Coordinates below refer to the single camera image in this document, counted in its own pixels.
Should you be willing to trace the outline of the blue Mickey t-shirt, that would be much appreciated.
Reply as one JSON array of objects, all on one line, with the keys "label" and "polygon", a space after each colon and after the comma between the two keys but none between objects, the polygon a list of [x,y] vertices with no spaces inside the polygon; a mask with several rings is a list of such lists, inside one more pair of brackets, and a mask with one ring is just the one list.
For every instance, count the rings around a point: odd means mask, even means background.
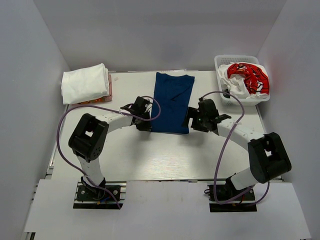
[{"label": "blue Mickey t-shirt", "polygon": [[171,76],[156,73],[153,98],[158,102],[152,107],[151,131],[154,133],[170,133],[186,135],[188,127],[183,122],[195,82],[189,75]]}]

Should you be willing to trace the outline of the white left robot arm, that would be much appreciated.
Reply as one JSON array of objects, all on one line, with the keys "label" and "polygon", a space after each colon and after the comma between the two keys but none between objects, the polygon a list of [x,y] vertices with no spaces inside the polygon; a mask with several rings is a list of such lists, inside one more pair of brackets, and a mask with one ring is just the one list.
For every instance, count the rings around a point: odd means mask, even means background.
[{"label": "white left robot arm", "polygon": [[138,96],[133,104],[127,104],[119,111],[101,116],[84,114],[75,127],[68,146],[80,162],[84,172],[82,183],[89,186],[88,193],[99,200],[105,196],[106,180],[102,174],[99,156],[106,142],[107,134],[124,127],[136,126],[139,131],[151,130],[151,113],[148,107],[152,103]]}]

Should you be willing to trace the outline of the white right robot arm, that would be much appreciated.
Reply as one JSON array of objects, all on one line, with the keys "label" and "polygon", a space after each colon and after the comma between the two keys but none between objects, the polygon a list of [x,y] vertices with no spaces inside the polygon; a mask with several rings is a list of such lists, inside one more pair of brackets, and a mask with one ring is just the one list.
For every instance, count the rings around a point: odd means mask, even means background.
[{"label": "white right robot arm", "polygon": [[236,200],[244,189],[264,184],[292,170],[292,164],[282,142],[275,133],[261,133],[238,124],[231,116],[219,114],[212,99],[202,99],[198,108],[189,107],[183,126],[200,132],[213,132],[225,137],[248,152],[249,167],[227,178],[226,195]]}]

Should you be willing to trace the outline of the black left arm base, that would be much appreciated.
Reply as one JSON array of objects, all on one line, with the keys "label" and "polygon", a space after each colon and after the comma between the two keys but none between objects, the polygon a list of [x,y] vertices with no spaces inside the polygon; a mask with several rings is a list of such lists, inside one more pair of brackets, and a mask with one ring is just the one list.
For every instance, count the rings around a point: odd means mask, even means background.
[{"label": "black left arm base", "polygon": [[119,207],[113,197],[105,190],[94,190],[93,187],[87,187],[79,181],[75,190],[73,209],[119,210],[125,201],[126,187],[127,182],[125,181],[107,181],[105,184],[105,188],[114,195]]}]

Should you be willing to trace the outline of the white t-shirt with red print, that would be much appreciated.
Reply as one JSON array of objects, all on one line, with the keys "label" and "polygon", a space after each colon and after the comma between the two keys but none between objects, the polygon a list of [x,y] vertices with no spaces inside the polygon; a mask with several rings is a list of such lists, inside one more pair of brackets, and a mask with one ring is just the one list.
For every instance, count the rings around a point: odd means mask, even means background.
[{"label": "white t-shirt with red print", "polygon": [[259,64],[232,62],[217,69],[222,90],[239,100],[266,99],[270,95],[270,81],[266,69]]}]

